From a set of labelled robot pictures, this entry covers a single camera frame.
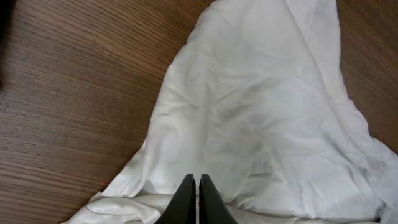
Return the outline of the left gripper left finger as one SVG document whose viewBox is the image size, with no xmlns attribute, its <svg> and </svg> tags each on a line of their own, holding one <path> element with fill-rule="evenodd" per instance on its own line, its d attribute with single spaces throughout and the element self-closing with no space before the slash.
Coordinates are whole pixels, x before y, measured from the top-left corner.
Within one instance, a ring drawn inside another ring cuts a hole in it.
<svg viewBox="0 0 398 224">
<path fill-rule="evenodd" d="M 155 224 L 196 224 L 196 183 L 187 174 Z"/>
</svg>

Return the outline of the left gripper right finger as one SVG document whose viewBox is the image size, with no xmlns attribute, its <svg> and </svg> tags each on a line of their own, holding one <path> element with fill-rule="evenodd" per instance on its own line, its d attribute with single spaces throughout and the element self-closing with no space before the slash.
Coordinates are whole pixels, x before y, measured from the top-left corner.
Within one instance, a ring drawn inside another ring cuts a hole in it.
<svg viewBox="0 0 398 224">
<path fill-rule="evenodd" d="M 199 191 L 199 224 L 238 224 L 208 174 L 201 176 Z"/>
</svg>

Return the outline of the white t-shirt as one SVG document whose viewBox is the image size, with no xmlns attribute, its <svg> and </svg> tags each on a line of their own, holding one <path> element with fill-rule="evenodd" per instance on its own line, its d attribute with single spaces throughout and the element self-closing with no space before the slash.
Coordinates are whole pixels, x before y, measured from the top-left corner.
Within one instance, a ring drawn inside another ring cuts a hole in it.
<svg viewBox="0 0 398 224">
<path fill-rule="evenodd" d="M 187 174 L 240 223 L 397 222 L 397 155 L 348 97 L 336 2 L 212 3 L 142 147 L 70 223 L 154 223 Z"/>
</svg>

